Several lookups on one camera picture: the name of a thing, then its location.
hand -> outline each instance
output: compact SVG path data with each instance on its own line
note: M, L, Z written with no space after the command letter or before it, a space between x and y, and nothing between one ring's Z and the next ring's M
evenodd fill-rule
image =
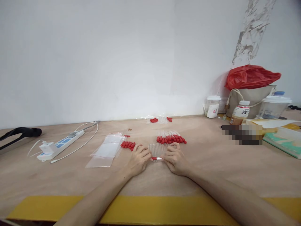
M136 144L132 151L131 159L126 166L130 175L133 177L144 171L147 161L151 157L151 151L147 147L142 146L142 144Z
M180 149L180 144L172 143L167 147L167 151L161 158L167 164L171 172L179 176L187 176L189 162L185 159L185 156Z

red plastic bag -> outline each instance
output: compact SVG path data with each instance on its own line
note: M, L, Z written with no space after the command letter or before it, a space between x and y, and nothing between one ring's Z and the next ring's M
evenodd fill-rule
M280 79L281 73L273 73L257 65L245 65L231 69L225 87L232 89L255 89L268 86Z

bottle label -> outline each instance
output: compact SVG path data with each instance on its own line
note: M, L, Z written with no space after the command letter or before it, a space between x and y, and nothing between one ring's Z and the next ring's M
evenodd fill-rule
M236 108L234 108L233 116L240 117L240 118L247 118L249 115L249 112L250 112L249 107L237 106Z

power strip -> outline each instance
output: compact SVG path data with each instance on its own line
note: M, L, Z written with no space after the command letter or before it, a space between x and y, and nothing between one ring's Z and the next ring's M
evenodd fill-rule
M53 142L42 144L39 148L43 151L42 154L38 155L37 158L42 162L53 159L67 147L69 147L74 141L80 138L85 132L83 130L76 133L76 136L73 138L64 138L54 144Z

plastic jar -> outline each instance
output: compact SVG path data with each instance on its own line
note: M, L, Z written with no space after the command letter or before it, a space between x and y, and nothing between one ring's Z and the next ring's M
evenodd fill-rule
M267 96L262 99L258 116L265 119L279 118L291 102L292 100L288 97Z
M215 118L219 110L220 96L209 96L206 101L206 116L208 118Z
M241 100L239 102L239 105L234 108L231 120L230 120L230 125L241 125L242 121L244 119L247 119L249 112L250 112L250 107L249 107L250 101L247 100Z
M283 96L285 94L284 91L276 91L274 92L273 96Z

